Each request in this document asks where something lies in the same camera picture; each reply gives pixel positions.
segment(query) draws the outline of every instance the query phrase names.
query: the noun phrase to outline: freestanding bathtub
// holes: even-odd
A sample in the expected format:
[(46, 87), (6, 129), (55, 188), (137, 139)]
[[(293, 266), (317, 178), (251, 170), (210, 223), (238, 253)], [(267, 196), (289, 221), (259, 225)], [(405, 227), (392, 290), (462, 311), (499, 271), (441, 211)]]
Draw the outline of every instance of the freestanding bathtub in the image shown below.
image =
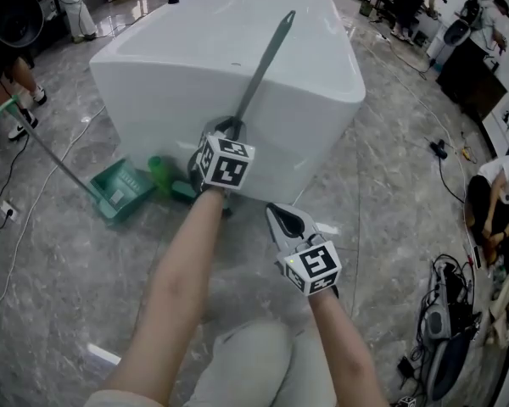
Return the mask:
[(161, 155), (185, 170), (205, 124), (236, 112), (290, 10), (292, 28), (244, 116), (256, 157), (240, 193), (294, 201), (366, 95), (332, 0), (181, 0), (130, 27), (90, 63), (121, 151), (141, 169)]

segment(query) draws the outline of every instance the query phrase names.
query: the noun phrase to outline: marble floor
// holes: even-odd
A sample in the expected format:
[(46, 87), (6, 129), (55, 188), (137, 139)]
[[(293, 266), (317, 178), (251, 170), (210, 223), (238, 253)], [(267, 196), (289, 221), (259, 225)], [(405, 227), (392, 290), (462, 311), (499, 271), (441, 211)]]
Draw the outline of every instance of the marble floor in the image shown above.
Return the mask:
[[(441, 93), (434, 72), (429, 71), (425, 81), (399, 60), (358, 14), (359, 2), (334, 1), (366, 83), (366, 101), (297, 206), (323, 224), (338, 247), (344, 264), (341, 300), (373, 353), (385, 394), (395, 401), (413, 389), (407, 383), (400, 390), (395, 367), (413, 346), (429, 261), (442, 252), (466, 258), (461, 205), (444, 189), (426, 140), (447, 136), (421, 101), (448, 129), (452, 143), (461, 146), (463, 132), (479, 163), (489, 154), (477, 126)], [(33, 111), (41, 122), (38, 133), (54, 152), (63, 153), (103, 107), (89, 59), (126, 28), (112, 31), (117, 25), (164, 3), (124, 0), (102, 5), (92, 14), (99, 33), (109, 36), (80, 45), (64, 39), (36, 58), (34, 75), (49, 100)], [(406, 45), (395, 43), (394, 50), (420, 68), (426, 64)], [(21, 148), (7, 142), (11, 125), (0, 122), (0, 187)], [(120, 157), (118, 144), (104, 110), (72, 148), (66, 164), (88, 181)], [(478, 167), (466, 161), (462, 166), (467, 179)], [(17, 243), (52, 168), (30, 142), (4, 194), (21, 215), (0, 231), (0, 295), (17, 254), (0, 309), (1, 406), (83, 404), (113, 367), (91, 354), (87, 345), (123, 354), (148, 275), (187, 214), (184, 205), (155, 197), (127, 222), (108, 228), (90, 201), (56, 172)], [(463, 178), (452, 155), (443, 172), (450, 188), (461, 194)], [(241, 200), (222, 227), (207, 311), (184, 361), (173, 405), (190, 396), (219, 333), (259, 317), (297, 327), (310, 321), (307, 303), (275, 276), (276, 249), (263, 207), (262, 202)], [(477, 284), (476, 307), (482, 309), (490, 281), (479, 274)], [(499, 350), (483, 348), (478, 340), (443, 404), (481, 405), (500, 359)]]

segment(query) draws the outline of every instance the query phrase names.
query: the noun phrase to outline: white sneaker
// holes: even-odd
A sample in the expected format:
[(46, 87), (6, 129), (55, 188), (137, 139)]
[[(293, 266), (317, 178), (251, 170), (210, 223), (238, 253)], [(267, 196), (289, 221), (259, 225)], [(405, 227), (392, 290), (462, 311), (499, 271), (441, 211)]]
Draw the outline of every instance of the white sneaker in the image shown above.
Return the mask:
[(31, 92), (31, 95), (32, 99), (40, 105), (43, 105), (48, 100), (45, 90), (40, 85), (37, 85), (36, 90)]
[[(21, 113), (25, 116), (25, 119), (30, 122), (32, 128), (36, 128), (37, 127), (37, 119), (30, 112), (30, 110), (23, 109), (23, 110), (21, 110)], [(25, 128), (23, 128), (21, 125), (17, 124), (15, 126), (15, 128), (12, 131), (9, 132), (8, 139), (11, 142), (14, 142), (15, 140), (19, 140), (25, 134), (26, 134)]]

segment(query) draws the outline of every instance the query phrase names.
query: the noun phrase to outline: mop handle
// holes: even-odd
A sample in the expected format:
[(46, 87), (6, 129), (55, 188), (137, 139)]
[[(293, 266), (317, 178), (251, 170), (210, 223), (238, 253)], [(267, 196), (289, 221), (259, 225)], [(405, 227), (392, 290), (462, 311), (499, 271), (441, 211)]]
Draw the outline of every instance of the mop handle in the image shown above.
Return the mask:
[(268, 67), (270, 66), (271, 61), (273, 60), (273, 58), (275, 58), (277, 51), (279, 51), (282, 42), (287, 36), (288, 31), (292, 26), (292, 22), (294, 21), (295, 15), (296, 11), (291, 10), (277, 26), (275, 33), (271, 37), (270, 43), (266, 47), (264, 54), (262, 54), (262, 59), (260, 59), (260, 62), (258, 63), (258, 67), (254, 72), (253, 78), (249, 82), (249, 86), (247, 87), (247, 90), (245, 91), (243, 98), (241, 98), (241, 103), (239, 103), (238, 111), (236, 112), (235, 116), (236, 120), (240, 121), (243, 119), (245, 110), (247, 110), (247, 107), (249, 106), (251, 99), (253, 99), (253, 96), (255, 95), (256, 89), (258, 89), (258, 86), (262, 81), (262, 77), (264, 77), (264, 74), (266, 73)]
[(85, 190), (91, 198), (95, 198), (98, 200), (98, 198), (88, 189), (88, 187), (83, 184), (77, 176), (75, 176), (70, 169), (68, 169), (64, 163), (57, 157), (51, 149), (47, 147), (47, 145), (43, 142), (43, 140), (37, 135), (37, 133), (32, 129), (32, 126), (28, 123), (28, 121), (25, 119), (25, 117), (22, 115), (22, 113), (19, 111), (19, 108), (17, 106), (17, 103), (15, 101), (12, 101), (8, 104), (7, 107), (9, 113), (19, 122), (19, 125), (21, 125), (23, 128), (25, 128), (26, 132), (29, 134), (30, 137), (32, 137), (42, 148), (43, 150), (48, 153), (49, 157), (51, 157), (51, 160), (61, 169), (75, 184), (77, 184), (81, 190)]

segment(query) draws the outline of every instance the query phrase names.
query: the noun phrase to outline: green bottle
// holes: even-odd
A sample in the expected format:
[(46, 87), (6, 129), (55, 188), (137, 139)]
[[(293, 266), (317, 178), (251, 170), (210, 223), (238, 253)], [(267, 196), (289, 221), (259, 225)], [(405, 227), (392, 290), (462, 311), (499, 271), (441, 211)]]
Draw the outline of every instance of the green bottle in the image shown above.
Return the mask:
[(167, 198), (171, 195), (171, 173), (160, 157), (151, 157), (148, 162), (154, 184)]

